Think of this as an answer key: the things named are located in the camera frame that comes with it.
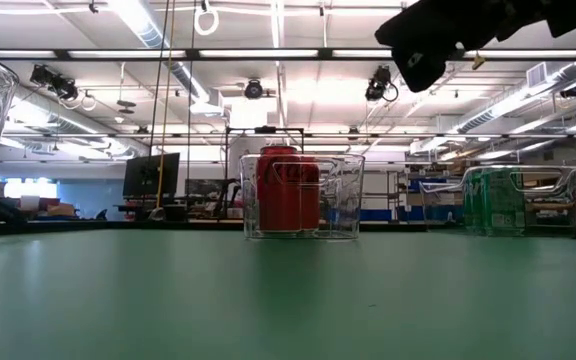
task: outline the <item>ceiling duct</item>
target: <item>ceiling duct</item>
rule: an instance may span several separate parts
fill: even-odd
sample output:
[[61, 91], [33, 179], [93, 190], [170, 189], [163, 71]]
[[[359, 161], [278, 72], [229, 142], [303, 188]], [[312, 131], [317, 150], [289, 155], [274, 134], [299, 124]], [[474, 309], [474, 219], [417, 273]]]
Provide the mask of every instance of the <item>ceiling duct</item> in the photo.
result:
[[[45, 113], [45, 120], [42, 120], [45, 124], [56, 120], [59, 118], [59, 130], [60, 133], [81, 133], [81, 134], [96, 134], [96, 133], [108, 133], [112, 134], [116, 131], [112, 128], [106, 127], [86, 116], [83, 116], [73, 110], [60, 108], [60, 105], [55, 101], [48, 99], [47, 97], [32, 93], [30, 90], [19, 87], [17, 88], [17, 93], [15, 94], [15, 100], [13, 105], [22, 106], [24, 102], [29, 103], [32, 106], [37, 107], [38, 111], [23, 111], [15, 112], [14, 108], [9, 112], [9, 116], [18, 117], [21, 121], [31, 124], [35, 128], [41, 128], [41, 122], [37, 122], [37, 117], [42, 117], [41, 113]], [[50, 133], [57, 133], [57, 128], [46, 127]], [[111, 143], [116, 143], [118, 146], [126, 147], [132, 149], [135, 153], [139, 155], [148, 154], [148, 147], [142, 143], [132, 140], [132, 139], [109, 139]]]
[[[557, 131], [555, 134], [558, 135], [576, 135], [576, 125], [569, 126], [564, 130]], [[537, 150], [545, 150], [551, 147], [553, 144], [557, 142], [556, 139], [553, 140], [543, 140], [543, 139], [526, 139], [522, 141], [510, 141], [506, 144], [496, 147], [496, 153], [504, 153], [504, 154], [512, 154], [515, 152], [520, 153], [521, 155], [526, 153], [531, 153]]]
[[[556, 91], [564, 90], [576, 84], [576, 62], [561, 65], [559, 63], [540, 64], [540, 69], [558, 69], [553, 71], [543, 71], [541, 79], [535, 79], [535, 73], [527, 72], [527, 77], [531, 79], [528, 82], [514, 86], [510, 90], [492, 98], [486, 105], [475, 109], [464, 115], [457, 121], [457, 125], [450, 132], [455, 134], [465, 134], [468, 131], [481, 126], [487, 122], [498, 119], [510, 112], [538, 100], [543, 95], [551, 94]], [[447, 140], [442, 138], [427, 139], [421, 145], [415, 148], [417, 151], [430, 151], [445, 143]]]
[[[154, 10], [148, 1], [108, 0], [108, 5], [148, 49], [159, 50], [162, 43], [166, 48], [170, 48], [168, 39], [164, 38], [162, 29], [154, 20]], [[182, 62], [175, 62], [169, 66], [166, 61], [164, 65], [179, 84], [191, 94], [193, 101], [206, 103], [210, 100], [208, 92], [197, 79], [190, 75], [190, 71]]]
[[[571, 114], [576, 114], [576, 104], [572, 105], [569, 108], [563, 109], [560, 112], [545, 116], [541, 119], [535, 120], [533, 122], [530, 122], [526, 125], [520, 126], [519, 128], [513, 130], [513, 131], [509, 131], [509, 133], [522, 133], [525, 131], [530, 131], [530, 130], [534, 130], [540, 126], [543, 126], [547, 123], [553, 122], [553, 121], [559, 121], [562, 118], [569, 118], [571, 116]], [[517, 149], [524, 149], [523, 151], [525, 151], [525, 148], [530, 148], [530, 146], [532, 145], [536, 145], [541, 143], [543, 140], [542, 139], [526, 139], [526, 140], [521, 140], [521, 141], [514, 141], [514, 140], [509, 140], [509, 141], [505, 141], [503, 144], [500, 144], [499, 146], [497, 146], [496, 148], [498, 148], [499, 150], [517, 150]], [[467, 147], [465, 147], [464, 149], [461, 149], [460, 151], [457, 152], [452, 152], [449, 154], [446, 154], [442, 157], [442, 160], [447, 160], [447, 159], [455, 159], [455, 158], [460, 158], [460, 157], [464, 157], [464, 156], [469, 156], [473, 153], [482, 151], [486, 149], [487, 145], [483, 145], [481, 143], [470, 143]]]

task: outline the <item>workbench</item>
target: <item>workbench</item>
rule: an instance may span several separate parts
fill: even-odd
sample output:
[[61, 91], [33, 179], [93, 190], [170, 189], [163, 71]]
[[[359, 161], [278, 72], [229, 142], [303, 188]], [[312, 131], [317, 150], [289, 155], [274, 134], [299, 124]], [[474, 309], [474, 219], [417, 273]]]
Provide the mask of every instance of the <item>workbench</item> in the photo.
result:
[[576, 240], [0, 237], [0, 359], [576, 359]]

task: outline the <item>ceiling pipe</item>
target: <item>ceiling pipe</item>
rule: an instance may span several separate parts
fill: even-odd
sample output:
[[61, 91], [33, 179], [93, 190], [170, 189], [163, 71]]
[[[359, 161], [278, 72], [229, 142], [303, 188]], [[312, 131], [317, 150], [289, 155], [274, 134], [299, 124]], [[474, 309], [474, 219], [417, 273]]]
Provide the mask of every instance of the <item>ceiling pipe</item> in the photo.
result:
[[[556, 132], [556, 134], [576, 135], [576, 125], [569, 126], [562, 131]], [[508, 155], [513, 154], [513, 153], [519, 153], [523, 156], [524, 154], [527, 154], [527, 153], [551, 148], [555, 143], [557, 143], [557, 141], [558, 140], [556, 140], [556, 139], [545, 140], [545, 141], [543, 139], [541, 139], [541, 140], [527, 139], [527, 140], [523, 140], [523, 141], [516, 141], [514, 143], [508, 142], [502, 146], [496, 147], [494, 151], [499, 152], [499, 153], [508, 153]]]
[[[36, 92], [33, 93], [32, 91], [18, 87], [16, 97], [20, 99], [25, 99], [25, 102], [28, 102], [34, 106], [37, 106], [44, 111], [46, 111], [49, 115], [59, 116], [59, 119], [65, 123], [68, 123], [79, 130], [82, 133], [88, 134], [96, 134], [96, 133], [104, 133], [104, 134], [111, 134], [116, 132], [114, 129], [102, 125], [86, 116], [83, 116], [73, 110], [65, 109], [61, 107], [57, 102], [50, 100], [49, 98], [37, 94]], [[134, 149], [138, 154], [145, 155], [148, 154], [148, 147], [143, 145], [142, 143], [132, 140], [132, 139], [111, 139], [112, 141], [116, 141], [118, 144], [122, 146], [129, 147]]]
[[[148, 49], [159, 50], [162, 43], [166, 48], [170, 48], [168, 39], [164, 38], [163, 30], [154, 20], [154, 10], [148, 1], [108, 0], [108, 5]], [[208, 91], [194, 76], [191, 76], [190, 71], [182, 62], [172, 64], [164, 62], [164, 66], [190, 93], [193, 101], [206, 103], [210, 100]]]
[[[550, 115], [545, 116], [545, 117], [543, 117], [543, 118], [541, 118], [541, 119], [538, 119], [538, 120], [532, 121], [532, 122], [530, 122], [530, 123], [528, 123], [528, 124], [526, 124], [526, 125], [520, 126], [520, 127], [516, 128], [516, 129], [510, 131], [509, 133], [510, 133], [510, 134], [520, 134], [520, 133], [523, 133], [523, 132], [526, 132], [526, 131], [534, 130], [534, 129], [536, 129], [536, 128], [538, 128], [538, 127], [541, 127], [541, 126], [543, 126], [543, 125], [545, 125], [545, 124], [547, 124], [547, 123], [550, 123], [550, 122], [553, 122], [553, 121], [558, 121], [558, 120], [561, 120], [562, 118], [565, 118], [565, 117], [569, 117], [570, 114], [573, 114], [573, 113], [576, 113], [576, 104], [575, 104], [575, 105], [572, 105], [571, 107], [566, 108], [566, 109], [564, 109], [564, 110], [562, 110], [562, 111], [560, 111], [560, 112], [557, 112], [557, 113], [554, 113], [554, 114], [550, 114]], [[522, 140], [522, 141], [519, 141], [519, 142], [509, 141], [509, 142], [506, 142], [506, 143], [504, 143], [504, 144], [501, 144], [501, 145], [499, 146], [499, 150], [518, 150], [518, 149], [520, 149], [520, 148], [524, 148], [524, 147], [527, 147], [527, 146], [530, 146], [530, 145], [537, 144], [537, 143], [539, 143], [539, 142], [541, 142], [541, 141], [543, 141], [543, 140], [539, 140], [539, 139], [526, 139], [526, 140]], [[459, 151], [458, 154], [457, 154], [457, 153], [450, 153], [450, 154], [448, 154], [448, 155], [449, 155], [449, 158], [450, 158], [450, 159], [457, 159], [457, 158], [461, 158], [461, 157], [464, 157], [464, 156], [469, 156], [469, 155], [471, 155], [471, 154], [473, 154], [473, 153], [476, 153], [476, 152], [479, 152], [479, 151], [483, 151], [483, 150], [486, 150], [486, 145], [483, 145], [483, 146], [482, 146], [482, 144], [474, 144], [474, 145], [472, 145], [472, 146], [470, 146], [470, 147], [466, 147], [465, 149]]]
[[[558, 64], [548, 63], [548, 66], [558, 66]], [[451, 129], [451, 132], [455, 134], [465, 134], [478, 126], [518, 110], [540, 99], [544, 95], [563, 90], [575, 83], [576, 62], [560, 66], [559, 70], [548, 76], [545, 84], [531, 88], [528, 87], [527, 82], [522, 82], [510, 90], [495, 96], [486, 105], [461, 117], [457, 121], [457, 125]], [[420, 149], [419, 151], [430, 151], [446, 141], [446, 139], [441, 138], [424, 140], [418, 149]]]

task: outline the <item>ceiling-mounted camera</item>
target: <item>ceiling-mounted camera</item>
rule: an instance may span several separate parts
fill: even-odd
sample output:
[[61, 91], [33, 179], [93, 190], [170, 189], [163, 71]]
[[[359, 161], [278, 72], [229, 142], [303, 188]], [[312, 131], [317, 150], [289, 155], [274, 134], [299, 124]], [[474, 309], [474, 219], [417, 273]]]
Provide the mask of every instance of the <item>ceiling-mounted camera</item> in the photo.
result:
[[244, 90], [244, 96], [247, 99], [255, 100], [259, 99], [264, 95], [264, 88], [261, 86], [261, 82], [257, 79], [248, 80], [248, 85]]
[[65, 78], [63, 75], [51, 71], [45, 65], [35, 65], [30, 75], [30, 82], [47, 87], [49, 91], [63, 100], [75, 100], [79, 97], [79, 90], [74, 79]]
[[570, 89], [566, 89], [559, 93], [562, 98], [569, 99], [569, 98], [576, 98], [576, 86], [571, 87]]
[[[397, 100], [399, 97], [399, 89], [397, 89], [397, 87], [392, 83], [391, 78], [392, 74], [390, 73], [390, 68], [387, 65], [380, 65], [368, 83], [368, 88], [366, 89], [366, 100], [379, 101], [384, 99], [388, 102]], [[386, 92], [389, 88], [396, 91], [396, 95], [392, 99], [385, 98]]]
[[[356, 126], [351, 126], [350, 129], [348, 129], [348, 134], [359, 134], [359, 129], [357, 129]], [[359, 140], [358, 137], [349, 137], [348, 138], [349, 141], [356, 141]]]

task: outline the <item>security camera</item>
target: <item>security camera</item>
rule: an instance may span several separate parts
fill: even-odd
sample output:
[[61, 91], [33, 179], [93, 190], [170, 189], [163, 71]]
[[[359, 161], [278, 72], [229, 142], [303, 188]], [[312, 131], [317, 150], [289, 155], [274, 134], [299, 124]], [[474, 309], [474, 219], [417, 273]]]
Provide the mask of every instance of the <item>security camera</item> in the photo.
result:
[[246, 90], [244, 90], [244, 95], [250, 100], [262, 97], [264, 95], [264, 88], [261, 86], [261, 82], [256, 79], [249, 80]]

